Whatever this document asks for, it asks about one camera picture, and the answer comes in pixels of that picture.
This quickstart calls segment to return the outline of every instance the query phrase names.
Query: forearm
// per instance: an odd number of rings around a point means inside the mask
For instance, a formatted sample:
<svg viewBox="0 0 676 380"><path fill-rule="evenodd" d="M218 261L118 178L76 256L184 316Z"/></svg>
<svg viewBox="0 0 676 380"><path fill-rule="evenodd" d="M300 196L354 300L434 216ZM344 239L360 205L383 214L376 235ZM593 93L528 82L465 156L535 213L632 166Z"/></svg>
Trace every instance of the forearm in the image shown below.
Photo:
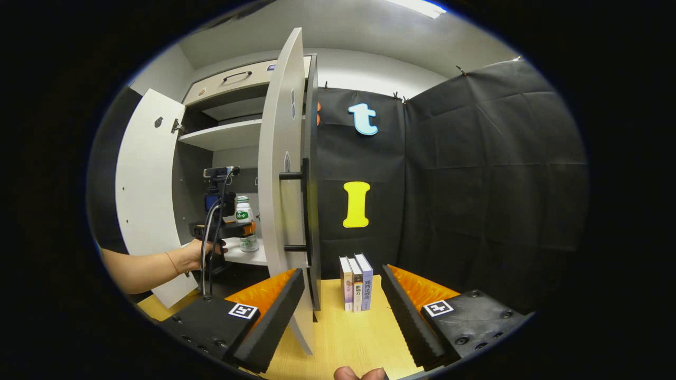
<svg viewBox="0 0 676 380"><path fill-rule="evenodd" d="M185 262L179 250L147 256L101 250L101 255L111 277L127 294L149 291L189 269L189 263Z"/></svg>

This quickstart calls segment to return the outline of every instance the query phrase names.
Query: black fabric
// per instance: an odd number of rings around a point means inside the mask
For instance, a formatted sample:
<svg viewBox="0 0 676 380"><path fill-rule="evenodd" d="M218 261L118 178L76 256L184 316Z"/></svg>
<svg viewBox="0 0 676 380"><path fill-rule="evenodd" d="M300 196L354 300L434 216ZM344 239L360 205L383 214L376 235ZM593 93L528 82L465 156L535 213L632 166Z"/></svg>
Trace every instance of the black fabric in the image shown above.
<svg viewBox="0 0 676 380"><path fill-rule="evenodd" d="M317 128L318 211L322 278L339 277L338 257L363 252L379 274L396 262L404 217L404 111L401 101L385 95L343 89L320 89L321 118ZM354 127L347 109L366 103L376 111L372 136ZM364 228L343 227L347 192L343 184L363 181L366 193Z"/></svg>
<svg viewBox="0 0 676 380"><path fill-rule="evenodd" d="M527 62L458 76L407 101L398 265L527 313L561 281L588 198L573 117Z"/></svg>
<svg viewBox="0 0 676 380"><path fill-rule="evenodd" d="M128 254L115 206L115 169L124 131L141 94L124 87L108 108L91 147L87 168L87 214L100 247Z"/></svg>

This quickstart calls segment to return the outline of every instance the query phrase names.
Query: bracelet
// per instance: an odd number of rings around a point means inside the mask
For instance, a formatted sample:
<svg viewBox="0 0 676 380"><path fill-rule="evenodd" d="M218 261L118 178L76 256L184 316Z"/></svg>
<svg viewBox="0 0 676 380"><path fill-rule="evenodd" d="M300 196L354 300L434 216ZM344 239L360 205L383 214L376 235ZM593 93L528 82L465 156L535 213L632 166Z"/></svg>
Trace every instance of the bracelet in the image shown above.
<svg viewBox="0 0 676 380"><path fill-rule="evenodd" d="M164 252L164 253L167 254L167 257L169 258L169 261L171 261L171 265L173 265L173 266L174 266L174 269L176 269L176 274L177 274L177 275L180 275L180 272L178 271L178 268L176 267L176 264L174 264L174 261L171 259L171 256L169 256L169 252Z"/></svg>

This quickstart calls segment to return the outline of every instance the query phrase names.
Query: drawer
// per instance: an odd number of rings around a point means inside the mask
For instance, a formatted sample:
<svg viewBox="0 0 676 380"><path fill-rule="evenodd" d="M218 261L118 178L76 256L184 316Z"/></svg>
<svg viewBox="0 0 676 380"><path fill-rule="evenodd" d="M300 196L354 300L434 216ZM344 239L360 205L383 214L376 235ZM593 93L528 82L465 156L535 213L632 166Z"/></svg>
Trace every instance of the drawer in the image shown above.
<svg viewBox="0 0 676 380"><path fill-rule="evenodd" d="M310 72L311 59L309 55L303 57L306 78ZM233 101L265 97L272 77L272 70L268 68L276 63L277 60L258 62L199 80L190 87L183 104L206 110Z"/></svg>

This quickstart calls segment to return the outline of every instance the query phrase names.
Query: black handle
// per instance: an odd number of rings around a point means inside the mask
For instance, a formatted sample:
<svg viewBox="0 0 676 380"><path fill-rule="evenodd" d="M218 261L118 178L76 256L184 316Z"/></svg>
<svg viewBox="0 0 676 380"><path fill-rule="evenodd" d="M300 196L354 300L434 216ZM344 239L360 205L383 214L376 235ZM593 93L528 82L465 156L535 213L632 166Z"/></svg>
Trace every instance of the black handle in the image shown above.
<svg viewBox="0 0 676 380"><path fill-rule="evenodd" d="M310 236L310 222L308 219L308 172L310 170L310 160L303 157L300 164L300 172L279 173L279 179L300 180L301 191L303 192L303 217L305 218L305 245L285 245L286 252L306 252L308 254L308 266L312 265L312 238Z"/></svg>
<svg viewBox="0 0 676 380"><path fill-rule="evenodd" d="M232 78L232 77L234 77L235 75L240 75L240 74L246 74L247 76L249 76L249 75L251 75L251 74L253 74L253 73L250 72L250 71L242 71L242 72L238 72L237 74L233 74L233 75L228 75L228 76L226 76L225 78L223 78L223 82L225 82L226 80L228 80L228 78Z"/></svg>

